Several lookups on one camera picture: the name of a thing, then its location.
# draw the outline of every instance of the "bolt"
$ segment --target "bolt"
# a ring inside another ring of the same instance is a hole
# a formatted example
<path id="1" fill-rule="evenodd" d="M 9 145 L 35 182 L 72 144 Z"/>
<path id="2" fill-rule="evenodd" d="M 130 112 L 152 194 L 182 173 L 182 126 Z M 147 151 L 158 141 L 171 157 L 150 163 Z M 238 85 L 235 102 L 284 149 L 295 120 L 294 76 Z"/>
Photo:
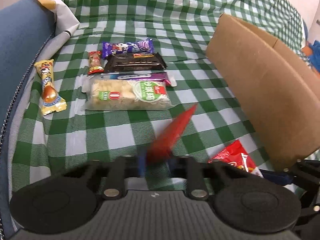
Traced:
<path id="1" fill-rule="evenodd" d="M 205 197 L 207 195 L 207 192 L 202 190 L 202 189 L 194 189 L 191 192 L 191 195 L 193 195 L 194 197 L 197 197 L 197 198 L 202 198 L 202 197 Z"/>
<path id="2" fill-rule="evenodd" d="M 119 190 L 117 190 L 115 188 L 108 188 L 103 193 L 107 197 L 116 197 L 120 194 Z"/>

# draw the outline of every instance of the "cardboard box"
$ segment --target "cardboard box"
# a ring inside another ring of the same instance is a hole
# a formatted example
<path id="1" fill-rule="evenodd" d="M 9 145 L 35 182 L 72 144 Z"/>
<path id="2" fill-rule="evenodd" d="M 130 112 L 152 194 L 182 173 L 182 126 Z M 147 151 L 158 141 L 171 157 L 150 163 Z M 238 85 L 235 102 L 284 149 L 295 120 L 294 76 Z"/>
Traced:
<path id="1" fill-rule="evenodd" d="M 320 147 L 320 80 L 282 41 L 223 14 L 206 55 L 238 99 L 276 170 Z"/>

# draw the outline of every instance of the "gingham fabric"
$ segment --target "gingham fabric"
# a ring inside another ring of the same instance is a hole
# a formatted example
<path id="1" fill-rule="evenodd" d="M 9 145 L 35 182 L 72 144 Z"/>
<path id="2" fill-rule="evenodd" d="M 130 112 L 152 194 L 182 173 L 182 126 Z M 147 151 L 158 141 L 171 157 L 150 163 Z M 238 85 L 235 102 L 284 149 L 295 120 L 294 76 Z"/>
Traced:
<path id="1" fill-rule="evenodd" d="M 301 17 L 287 0 L 63 0 L 80 21 L 79 29 L 54 58 L 54 85 L 68 108 L 42 116 L 41 80 L 36 75 L 12 163 L 12 190 L 87 160 L 113 161 L 136 154 L 194 102 L 198 108 L 173 149 L 205 162 L 239 138 L 257 165 L 270 169 L 254 128 L 219 72 L 205 57 L 221 13 L 240 17 L 300 49 Z M 88 111 L 82 77 L 88 52 L 102 41 L 153 38 L 155 51 L 177 80 L 168 88 L 174 105 L 166 111 Z M 179 189 L 167 166 L 147 171 L 147 187 Z"/>

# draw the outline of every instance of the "snack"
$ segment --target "snack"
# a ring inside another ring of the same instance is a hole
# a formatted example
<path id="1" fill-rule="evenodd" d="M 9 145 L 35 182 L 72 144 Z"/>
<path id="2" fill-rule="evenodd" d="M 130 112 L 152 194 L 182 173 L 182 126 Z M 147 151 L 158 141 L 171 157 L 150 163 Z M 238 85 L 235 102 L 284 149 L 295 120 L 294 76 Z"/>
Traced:
<path id="1" fill-rule="evenodd" d="M 121 80 L 145 80 L 145 81 L 158 81 L 165 82 L 169 87 L 176 87 L 177 82 L 173 76 L 169 76 L 167 72 L 147 73 L 147 74 L 111 74 L 108 75 L 110 79 Z"/>
<path id="2" fill-rule="evenodd" d="M 89 110 L 164 110 L 172 107 L 164 82 L 90 79 Z"/>
<path id="3" fill-rule="evenodd" d="M 89 52 L 89 71 L 88 75 L 94 74 L 94 73 L 102 73 L 103 67 L 100 62 L 100 51 L 91 51 Z"/>
<path id="4" fill-rule="evenodd" d="M 36 62 L 35 67 L 42 80 L 42 114 L 46 115 L 54 111 L 60 112 L 66 110 L 66 101 L 59 96 L 58 92 L 53 87 L 53 59 Z"/>
<path id="5" fill-rule="evenodd" d="M 239 140 L 225 147 L 221 152 L 211 158 L 208 163 L 212 163 L 213 159 L 220 160 L 246 172 L 263 177 L 261 171 L 250 158 Z"/>
<path id="6" fill-rule="evenodd" d="M 104 72 L 164 70 L 167 68 L 159 53 L 110 55 Z"/>
<path id="7" fill-rule="evenodd" d="M 102 42 L 102 58 L 107 58 L 111 54 L 125 54 L 125 53 L 137 53 L 148 52 L 153 53 L 152 39 L 147 38 L 144 41 L 126 42 L 126 43 L 109 43 Z"/>

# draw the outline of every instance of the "purple package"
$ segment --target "purple package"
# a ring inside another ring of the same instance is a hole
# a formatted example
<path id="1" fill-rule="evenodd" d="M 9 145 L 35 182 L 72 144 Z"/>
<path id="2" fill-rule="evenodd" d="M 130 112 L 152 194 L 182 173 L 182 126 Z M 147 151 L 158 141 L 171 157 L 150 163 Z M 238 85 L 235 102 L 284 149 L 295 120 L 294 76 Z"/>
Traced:
<path id="1" fill-rule="evenodd" d="M 166 72 L 150 73 L 150 74 L 111 74 L 108 76 L 109 76 L 109 79 L 158 81 L 158 82 L 165 82 L 167 86 L 171 86 L 171 87 L 175 87 L 177 85 L 175 79 L 169 76 Z"/>
<path id="2" fill-rule="evenodd" d="M 109 43 L 102 42 L 102 58 L 106 58 L 111 54 L 125 53 L 154 53 L 152 39 L 147 38 L 144 41 L 126 42 L 126 43 Z"/>

